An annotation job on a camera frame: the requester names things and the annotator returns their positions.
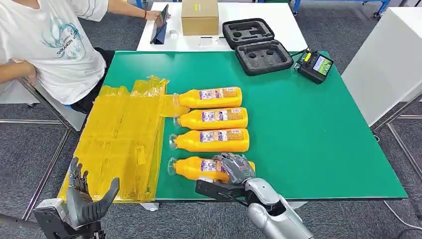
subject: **person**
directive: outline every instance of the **person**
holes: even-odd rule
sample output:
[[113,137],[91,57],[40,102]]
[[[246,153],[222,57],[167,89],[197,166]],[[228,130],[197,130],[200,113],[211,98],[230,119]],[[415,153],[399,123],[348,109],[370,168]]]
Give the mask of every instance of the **person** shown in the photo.
[[88,114],[114,51],[93,48],[78,18],[101,21],[106,12],[160,15],[124,0],[0,0],[0,83],[38,80],[60,103]]

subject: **controller screen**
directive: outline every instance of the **controller screen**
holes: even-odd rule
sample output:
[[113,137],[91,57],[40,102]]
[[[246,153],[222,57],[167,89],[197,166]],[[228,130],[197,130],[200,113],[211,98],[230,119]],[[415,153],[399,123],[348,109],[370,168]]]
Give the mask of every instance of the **controller screen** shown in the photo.
[[315,62],[314,67],[312,67],[312,69],[320,72],[324,76],[327,76],[328,71],[331,68],[331,65],[332,65],[332,61],[328,60],[327,58],[323,56],[319,56]]

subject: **yellow bottle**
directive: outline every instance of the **yellow bottle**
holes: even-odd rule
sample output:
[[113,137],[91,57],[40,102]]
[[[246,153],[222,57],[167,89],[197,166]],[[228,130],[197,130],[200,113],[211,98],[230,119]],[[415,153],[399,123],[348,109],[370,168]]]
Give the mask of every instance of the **yellow bottle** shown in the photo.
[[[255,171],[255,164],[249,161]],[[228,174],[223,168],[221,161],[217,159],[206,159],[199,157],[189,157],[187,159],[171,158],[167,170],[170,175],[179,174],[190,180],[205,180],[228,183]]]
[[183,135],[170,135],[170,148],[190,152],[246,152],[249,133],[245,128],[210,131],[191,130]]
[[176,104],[193,109],[239,107],[242,104],[242,90],[227,87],[206,90],[190,90],[184,94],[173,95]]
[[246,128],[248,112],[245,108],[195,110],[175,119],[175,124],[190,129]]

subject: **tablet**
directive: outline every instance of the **tablet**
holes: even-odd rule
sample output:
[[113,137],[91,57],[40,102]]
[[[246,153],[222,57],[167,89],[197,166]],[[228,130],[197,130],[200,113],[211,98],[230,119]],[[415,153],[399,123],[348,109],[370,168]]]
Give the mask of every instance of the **tablet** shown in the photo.
[[161,14],[157,17],[154,22],[154,28],[152,30],[152,37],[150,43],[153,44],[155,39],[160,34],[161,30],[167,23],[167,16],[168,16],[169,5],[167,4],[165,8],[161,11]]

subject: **green table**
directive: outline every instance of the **green table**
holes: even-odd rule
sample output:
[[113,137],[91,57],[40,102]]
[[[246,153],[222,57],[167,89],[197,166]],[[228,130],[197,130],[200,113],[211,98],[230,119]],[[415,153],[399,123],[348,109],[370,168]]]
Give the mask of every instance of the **green table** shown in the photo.
[[[335,67],[316,85],[292,69],[248,77],[234,52],[117,52],[104,84],[130,91],[150,75],[170,80],[168,94],[239,86],[249,116],[245,155],[287,200],[407,197]],[[170,157],[214,155],[171,150],[168,136],[187,131],[166,119],[157,201],[206,199],[195,181],[167,173]]]

